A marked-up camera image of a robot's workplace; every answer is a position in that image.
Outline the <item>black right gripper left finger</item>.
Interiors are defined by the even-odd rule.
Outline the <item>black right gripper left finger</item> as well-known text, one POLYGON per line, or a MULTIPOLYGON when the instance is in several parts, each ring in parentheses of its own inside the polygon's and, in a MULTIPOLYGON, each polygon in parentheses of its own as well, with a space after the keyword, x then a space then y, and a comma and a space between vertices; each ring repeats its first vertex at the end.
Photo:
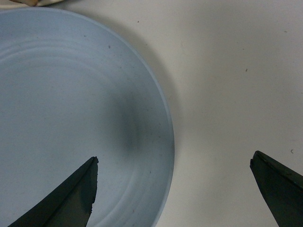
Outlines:
POLYGON ((11 227, 85 227, 98 184, 98 158, 91 157, 11 227))

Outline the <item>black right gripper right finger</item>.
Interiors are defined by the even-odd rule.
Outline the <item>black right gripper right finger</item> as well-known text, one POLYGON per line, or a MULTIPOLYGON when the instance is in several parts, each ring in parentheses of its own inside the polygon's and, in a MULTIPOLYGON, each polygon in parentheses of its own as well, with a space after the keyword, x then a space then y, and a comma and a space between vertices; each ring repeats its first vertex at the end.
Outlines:
POLYGON ((260 193, 280 227, 303 225, 303 176, 256 151, 250 160, 260 193))

